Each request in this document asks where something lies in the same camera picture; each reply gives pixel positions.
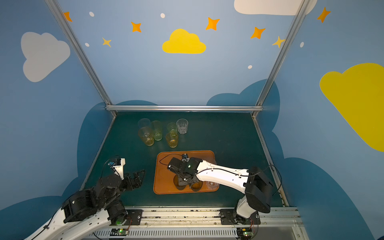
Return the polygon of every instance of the star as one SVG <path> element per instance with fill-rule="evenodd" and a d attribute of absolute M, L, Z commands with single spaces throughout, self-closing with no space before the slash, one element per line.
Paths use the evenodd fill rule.
<path fill-rule="evenodd" d="M 218 21 L 219 21 L 219 19 L 213 20 L 213 19 L 208 18 L 208 26 L 205 30 L 213 29 L 216 31 L 216 24 Z"/>
<path fill-rule="evenodd" d="M 108 40 L 108 41 L 107 41 L 107 40 L 105 40 L 104 38 L 103 38 L 103 40 L 104 40 L 103 45 L 108 45 L 109 47 L 111 47 L 111 46 L 109 45 L 109 42 L 112 41 L 112 40 Z"/>
<path fill-rule="evenodd" d="M 65 16 L 65 18 L 68 20 L 68 21 L 72 21 L 72 19 L 70 18 L 70 12 L 66 12 L 66 13 L 64 13 L 64 16 Z"/>
<path fill-rule="evenodd" d="M 253 35 L 251 36 L 251 39 L 252 38 L 258 38 L 260 39 L 262 37 L 262 33 L 263 31 L 265 30 L 265 28 L 263 29 L 258 29 L 257 27 L 255 27 L 255 32 L 253 33 Z"/>
<path fill-rule="evenodd" d="M 321 22 L 323 23 L 324 22 L 324 19 L 327 17 L 328 14 L 330 14 L 331 11 L 327 11 L 325 8 L 323 10 L 323 12 L 321 13 L 321 15 L 317 18 L 317 19 L 320 19 Z"/>
<path fill-rule="evenodd" d="M 131 24 L 133 26 L 132 32 L 137 31 L 137 32 L 141 33 L 141 30 L 140 30 L 141 23 L 135 24 L 135 23 L 131 22 Z"/>
<path fill-rule="evenodd" d="M 285 41 L 285 39 L 281 40 L 281 39 L 280 39 L 280 36 L 278 36 L 277 42 L 274 43 L 274 44 L 272 44 L 272 46 L 273 46 L 273 45 L 277 45 L 277 46 L 279 46 L 279 48 L 280 48 L 281 43 L 284 42 L 284 41 Z"/>

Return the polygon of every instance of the white cloud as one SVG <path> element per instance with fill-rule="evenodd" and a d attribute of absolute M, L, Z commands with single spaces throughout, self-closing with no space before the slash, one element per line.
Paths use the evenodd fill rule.
<path fill-rule="evenodd" d="M 306 14 L 316 5 L 310 0 Z M 235 0 L 235 10 L 243 14 L 296 15 L 301 0 Z"/>
<path fill-rule="evenodd" d="M 70 56 L 70 47 L 49 33 L 26 32 L 22 36 L 22 51 L 26 58 L 24 75 L 31 82 L 43 80 Z"/>

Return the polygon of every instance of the yellow cloud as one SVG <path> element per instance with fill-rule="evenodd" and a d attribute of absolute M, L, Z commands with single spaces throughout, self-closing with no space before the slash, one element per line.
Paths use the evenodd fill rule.
<path fill-rule="evenodd" d="M 203 53 L 207 47 L 200 42 L 199 37 L 184 29 L 176 29 L 169 37 L 169 41 L 163 43 L 163 51 L 166 53 Z"/>
<path fill-rule="evenodd" d="M 384 67 L 362 63 L 343 74 L 329 72 L 320 88 L 356 133 L 384 152 Z"/>

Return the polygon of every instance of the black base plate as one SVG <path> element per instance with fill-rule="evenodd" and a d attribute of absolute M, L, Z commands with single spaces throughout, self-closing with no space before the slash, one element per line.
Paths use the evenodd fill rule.
<path fill-rule="evenodd" d="M 141 209 L 126 209 L 127 211 L 127 221 L 123 224 L 123 226 L 128 226 L 132 219 L 132 225 L 140 225 L 141 215 L 143 210 Z"/>
<path fill-rule="evenodd" d="M 221 220 L 221 225 L 236 225 L 239 224 L 236 222 L 236 220 L 233 217 L 233 211 L 234 209 L 220 209 L 220 220 Z M 255 225 L 259 225 L 260 218 L 258 216 L 258 212 L 255 211 L 254 213 L 251 214 L 250 218 L 245 219 L 245 223 L 243 225 L 251 225 L 251 219 L 254 221 Z"/>

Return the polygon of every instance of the orange tray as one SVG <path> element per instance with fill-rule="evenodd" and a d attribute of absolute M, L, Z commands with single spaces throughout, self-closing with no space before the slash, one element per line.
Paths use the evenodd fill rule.
<path fill-rule="evenodd" d="M 189 186 L 186 186 L 183 190 L 178 190 L 173 183 L 173 177 L 175 176 L 175 174 L 167 169 L 167 165 L 161 164 L 168 164 L 173 157 L 181 159 L 180 155 L 184 153 L 188 154 L 188 157 L 198 157 L 210 163 L 215 162 L 215 154 L 210 150 L 159 153 L 157 155 L 156 160 L 155 182 L 153 184 L 153 191 L 156 194 L 177 194 L 195 192 L 190 189 Z M 214 192 L 218 190 L 218 187 L 219 186 L 217 186 L 216 189 L 211 190 L 207 187 L 207 182 L 203 182 L 202 188 L 197 192 Z"/>

